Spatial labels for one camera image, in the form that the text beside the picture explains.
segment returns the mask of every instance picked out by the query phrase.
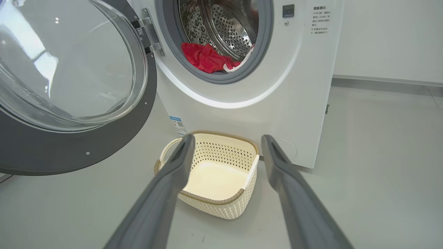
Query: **red cloth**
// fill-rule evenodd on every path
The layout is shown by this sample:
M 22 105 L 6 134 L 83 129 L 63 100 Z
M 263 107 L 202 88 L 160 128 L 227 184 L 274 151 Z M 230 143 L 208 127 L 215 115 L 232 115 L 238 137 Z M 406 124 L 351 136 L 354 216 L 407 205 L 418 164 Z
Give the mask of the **red cloth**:
M 182 50 L 186 59 L 193 66 L 209 74 L 223 70 L 223 64 L 225 63 L 229 69 L 241 63 L 233 61 L 229 56 L 217 54 L 209 43 L 205 46 L 196 43 L 182 43 Z

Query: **front-loading washing machine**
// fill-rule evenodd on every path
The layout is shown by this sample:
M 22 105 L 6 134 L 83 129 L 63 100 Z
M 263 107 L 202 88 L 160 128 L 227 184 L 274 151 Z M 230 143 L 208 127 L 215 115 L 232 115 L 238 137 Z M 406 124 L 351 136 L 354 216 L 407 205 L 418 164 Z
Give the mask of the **front-loading washing machine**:
M 0 1 L 0 172 L 95 164 L 141 129 L 158 92 L 179 135 L 274 136 L 313 167 L 341 0 Z M 182 43 L 244 61 L 204 73 Z M 253 48 L 250 56 L 246 55 Z

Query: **wall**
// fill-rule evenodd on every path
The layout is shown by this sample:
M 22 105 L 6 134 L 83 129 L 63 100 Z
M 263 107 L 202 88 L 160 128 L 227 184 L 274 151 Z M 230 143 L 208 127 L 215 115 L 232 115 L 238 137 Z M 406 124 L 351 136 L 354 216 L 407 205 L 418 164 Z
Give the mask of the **wall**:
M 443 86 L 443 0 L 346 0 L 335 78 Z

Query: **qr code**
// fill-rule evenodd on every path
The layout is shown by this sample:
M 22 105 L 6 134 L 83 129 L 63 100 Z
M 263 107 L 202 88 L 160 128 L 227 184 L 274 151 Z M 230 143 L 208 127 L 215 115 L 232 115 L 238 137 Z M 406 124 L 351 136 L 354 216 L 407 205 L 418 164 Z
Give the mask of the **qr code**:
M 139 36 L 143 36 L 144 35 L 143 29 L 141 29 L 141 28 L 137 29 L 137 33 L 139 34 Z

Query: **door hinge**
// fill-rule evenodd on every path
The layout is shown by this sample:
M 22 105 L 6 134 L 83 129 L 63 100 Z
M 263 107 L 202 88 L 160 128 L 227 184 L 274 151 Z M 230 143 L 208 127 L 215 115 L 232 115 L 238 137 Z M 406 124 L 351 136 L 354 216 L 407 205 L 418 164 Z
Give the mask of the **door hinge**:
M 145 52 L 152 53 L 154 51 L 157 51 L 160 56 L 165 56 L 165 53 L 157 36 L 157 31 L 155 30 L 154 23 L 152 22 L 151 15 L 149 14 L 149 9 L 143 8 L 142 13 L 143 14 L 140 20 L 132 22 L 132 25 L 137 30 L 140 39 L 143 39 L 142 36 L 144 36 L 143 30 L 141 28 L 144 27 L 146 31 L 146 35 L 148 36 L 151 45 L 145 47 Z

